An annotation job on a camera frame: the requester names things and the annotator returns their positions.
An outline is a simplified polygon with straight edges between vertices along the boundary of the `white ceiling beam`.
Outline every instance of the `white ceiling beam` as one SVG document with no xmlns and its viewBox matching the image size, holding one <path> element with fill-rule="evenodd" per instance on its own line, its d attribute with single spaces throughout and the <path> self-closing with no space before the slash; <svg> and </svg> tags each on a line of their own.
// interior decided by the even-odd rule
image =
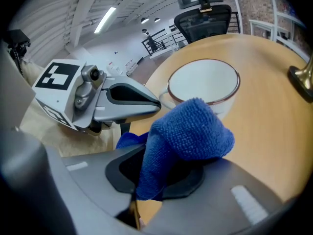
<svg viewBox="0 0 313 235">
<path fill-rule="evenodd" d="M 90 14 L 92 14 L 92 13 L 95 13 L 95 12 L 103 13 L 104 10 L 105 10 L 104 8 L 97 8 L 97 9 L 93 8 L 93 9 L 91 9 L 91 10 L 89 11 L 88 16 L 89 16 Z"/>
<path fill-rule="evenodd" d="M 78 44 L 80 33 L 83 27 L 82 25 L 79 26 L 79 24 L 81 24 L 81 22 L 83 22 L 86 19 L 87 14 L 91 6 L 93 5 L 94 1 L 95 0 L 79 0 L 77 4 L 73 22 L 72 22 L 72 24 L 75 27 L 73 27 L 70 32 L 70 40 L 72 44 L 74 45 L 74 47 L 77 46 Z"/>
<path fill-rule="evenodd" d="M 42 58 L 42 56 L 49 55 L 50 50 L 52 50 L 55 46 L 60 46 L 61 48 L 64 47 L 63 43 L 63 35 L 60 35 L 54 38 L 51 42 L 43 46 L 39 51 L 36 53 L 30 53 L 30 56 L 34 60 L 38 60 Z"/>
<path fill-rule="evenodd" d="M 43 25 L 46 22 L 50 22 L 52 19 L 67 13 L 69 1 L 61 3 L 60 5 L 54 5 L 49 8 L 42 10 L 43 13 L 34 14 L 25 21 L 18 21 L 21 29 L 29 28 L 33 32 L 36 28 Z"/>
<path fill-rule="evenodd" d="M 18 15 L 15 19 L 20 23 L 20 25 L 27 25 L 30 24 L 32 21 L 37 20 L 38 16 L 42 16 L 50 13 L 51 11 L 58 10 L 60 7 L 69 6 L 69 4 L 70 0 L 54 1 L 53 3 L 40 7 L 29 14 Z"/>
<path fill-rule="evenodd" d="M 49 3 L 54 3 L 59 0 L 27 0 L 25 4 L 20 8 L 19 15 L 29 15 L 36 11 L 40 7 L 44 7 Z"/>
<path fill-rule="evenodd" d="M 135 1 L 133 1 L 133 3 L 135 3 L 136 5 L 142 5 L 142 3 L 141 2 L 139 2 L 139 1 L 137 1 L 137 0 L 135 0 Z"/>
<path fill-rule="evenodd" d="M 137 9 L 137 7 L 136 8 L 127 7 L 120 14 L 127 13 L 127 15 L 129 15 L 130 13 L 132 13 L 136 9 Z"/>
<path fill-rule="evenodd" d="M 129 22 L 132 21 L 133 19 L 135 19 L 138 14 L 141 14 L 143 11 L 151 8 L 158 1 L 160 1 L 160 0 L 150 0 L 149 2 L 145 3 L 143 6 L 140 6 L 132 14 L 129 15 L 129 17 L 124 21 L 124 24 L 125 25 L 129 24 Z"/>
<path fill-rule="evenodd" d="M 88 13 L 87 20 L 92 20 L 94 18 L 99 18 L 99 17 L 102 18 L 105 15 L 105 13 L 106 13 L 106 10 Z"/>
<path fill-rule="evenodd" d="M 87 32 L 86 31 L 85 34 L 82 33 L 82 36 L 80 38 L 80 44 L 84 45 L 84 44 L 90 42 L 91 40 L 95 39 L 96 37 L 97 37 L 97 35 L 94 32 L 92 32 L 92 31 Z"/>
<path fill-rule="evenodd" d="M 92 8 L 95 6 L 112 6 L 115 1 L 116 0 L 96 0 L 92 5 Z"/>
<path fill-rule="evenodd" d="M 33 43 L 35 40 L 37 40 L 45 32 L 50 31 L 55 25 L 65 23 L 66 17 L 67 17 L 66 14 L 63 14 L 62 16 L 56 17 L 56 18 L 52 19 L 51 21 L 46 22 L 45 24 L 43 24 L 40 27 L 38 27 L 37 29 L 35 29 L 33 32 L 31 32 L 28 35 L 29 39 L 31 40 L 31 43 Z"/>
<path fill-rule="evenodd" d="M 138 5 L 138 4 L 130 4 L 127 8 L 137 9 L 138 7 L 140 7 L 140 5 Z"/>
<path fill-rule="evenodd" d="M 50 33 L 50 36 L 48 36 L 47 38 L 45 38 L 40 44 L 38 44 L 36 47 L 34 47 L 33 49 L 30 49 L 29 52 L 32 55 L 36 55 L 36 53 L 38 53 L 41 49 L 45 48 L 46 46 L 48 46 L 52 41 L 54 41 L 54 39 L 59 38 L 60 36 L 63 38 L 64 35 L 64 23 L 62 25 L 63 27 L 61 27 L 61 29 L 58 29 L 56 32 L 54 33 Z"/>
<path fill-rule="evenodd" d="M 150 16 L 151 14 L 155 13 L 157 10 L 167 6 L 167 5 L 170 5 L 171 3 L 175 2 L 177 0 L 167 0 L 161 4 L 158 4 L 156 7 L 154 7 L 152 10 L 149 10 L 148 12 L 144 13 L 142 16 L 143 17 L 148 17 Z"/>
<path fill-rule="evenodd" d="M 43 17 L 40 17 L 36 21 L 33 21 L 33 23 L 29 24 L 26 28 L 22 27 L 22 30 L 26 36 L 33 35 L 36 29 L 39 29 L 43 24 L 49 23 L 54 18 L 63 18 L 67 15 L 67 7 L 61 8 L 59 10 L 54 11 L 53 13 L 46 14 Z"/>
<path fill-rule="evenodd" d="M 32 57 L 31 59 L 36 64 L 45 67 L 54 58 L 54 56 L 63 49 L 64 49 L 64 45 L 55 44 L 49 49 L 49 52 L 46 52 L 45 55 Z"/>
<path fill-rule="evenodd" d="M 85 27 L 82 30 L 82 36 L 86 35 L 88 32 L 94 32 L 96 30 L 96 28 L 94 27 L 94 25 L 91 25 L 89 27 Z"/>
<path fill-rule="evenodd" d="M 91 7 L 91 11 L 92 10 L 97 10 L 97 9 L 102 9 L 102 10 L 105 10 L 105 9 L 109 9 L 111 7 L 111 5 L 109 5 L 109 4 L 106 4 L 106 5 L 93 5 L 92 7 Z"/>
<path fill-rule="evenodd" d="M 83 29 L 82 29 L 81 35 L 83 34 L 83 31 L 84 31 L 85 28 L 90 27 L 90 26 L 92 26 L 92 25 L 94 25 L 94 24 L 91 24 L 91 23 L 89 23 L 89 22 L 88 22 L 88 23 L 84 23 L 84 24 L 83 24 Z"/>
<path fill-rule="evenodd" d="M 113 24 L 115 19 L 117 18 L 118 14 L 122 12 L 126 7 L 128 7 L 130 4 L 133 3 L 134 0 L 122 0 L 122 2 L 116 6 L 116 10 L 114 13 L 109 17 L 109 19 L 106 21 L 104 26 L 102 27 L 102 32 L 105 32 L 109 29 L 109 27 Z"/>
<path fill-rule="evenodd" d="M 31 53 L 36 53 L 38 49 L 40 49 L 43 46 L 43 43 L 45 43 L 47 39 L 50 39 L 51 35 L 56 34 L 56 36 L 58 36 L 59 34 L 62 34 L 64 32 L 64 24 L 65 24 L 65 20 L 55 25 L 53 28 L 51 28 L 51 30 L 40 35 L 40 37 L 37 38 L 35 41 L 31 41 L 31 46 L 29 47 L 29 51 Z"/>
</svg>

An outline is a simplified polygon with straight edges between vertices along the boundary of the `ceiling light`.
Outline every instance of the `ceiling light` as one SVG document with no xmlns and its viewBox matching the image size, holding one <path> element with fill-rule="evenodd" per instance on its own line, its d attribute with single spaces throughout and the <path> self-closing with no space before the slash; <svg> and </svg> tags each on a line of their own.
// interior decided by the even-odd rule
<svg viewBox="0 0 313 235">
<path fill-rule="evenodd" d="M 96 30 L 94 33 L 99 33 L 102 26 L 105 24 L 105 22 L 109 19 L 110 15 L 116 10 L 116 8 L 111 7 L 108 12 L 104 15 L 103 19 L 100 21 L 99 25 L 97 26 Z"/>
<path fill-rule="evenodd" d="M 143 23 L 146 23 L 147 21 L 149 21 L 149 18 L 142 18 L 141 19 L 141 23 L 143 24 Z"/>
</svg>

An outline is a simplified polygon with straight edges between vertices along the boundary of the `office chair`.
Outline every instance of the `office chair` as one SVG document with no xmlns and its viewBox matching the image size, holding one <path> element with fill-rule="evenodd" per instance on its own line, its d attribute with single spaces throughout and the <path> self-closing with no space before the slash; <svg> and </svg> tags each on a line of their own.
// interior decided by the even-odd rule
<svg viewBox="0 0 313 235">
<path fill-rule="evenodd" d="M 179 8 L 185 9 L 200 4 L 200 9 L 194 9 L 179 14 L 174 19 L 174 24 L 186 38 L 187 42 L 226 34 L 231 18 L 229 5 L 211 6 L 210 2 L 223 0 L 178 0 Z"/>
</svg>

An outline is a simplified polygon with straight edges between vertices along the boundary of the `round table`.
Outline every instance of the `round table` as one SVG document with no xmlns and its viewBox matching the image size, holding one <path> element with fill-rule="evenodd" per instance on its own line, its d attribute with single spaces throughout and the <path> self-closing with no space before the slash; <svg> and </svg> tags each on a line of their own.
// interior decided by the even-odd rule
<svg viewBox="0 0 313 235">
<path fill-rule="evenodd" d="M 153 73 L 146 87 L 156 96 L 170 75 L 193 60 L 225 61 L 240 74 L 237 97 L 223 124 L 235 136 L 225 156 L 265 183 L 283 200 L 300 193 L 313 165 L 313 105 L 293 88 L 287 70 L 305 61 L 286 47 L 250 35 L 220 35 L 194 42 L 175 52 Z M 149 131 L 169 110 L 131 123 L 130 132 Z M 156 201 L 139 202 L 145 222 L 160 208 Z"/>
</svg>

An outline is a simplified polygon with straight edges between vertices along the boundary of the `blue towel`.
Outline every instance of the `blue towel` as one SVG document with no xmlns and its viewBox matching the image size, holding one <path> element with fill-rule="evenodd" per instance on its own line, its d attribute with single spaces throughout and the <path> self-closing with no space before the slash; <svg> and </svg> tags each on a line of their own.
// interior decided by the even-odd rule
<svg viewBox="0 0 313 235">
<path fill-rule="evenodd" d="M 147 134 L 138 137 L 126 133 L 117 148 L 144 143 L 139 183 L 140 200 L 155 199 L 166 186 L 166 179 L 179 159 L 206 160 L 225 156 L 234 145 L 234 136 L 201 99 L 194 98 L 179 104 L 156 120 Z"/>
</svg>

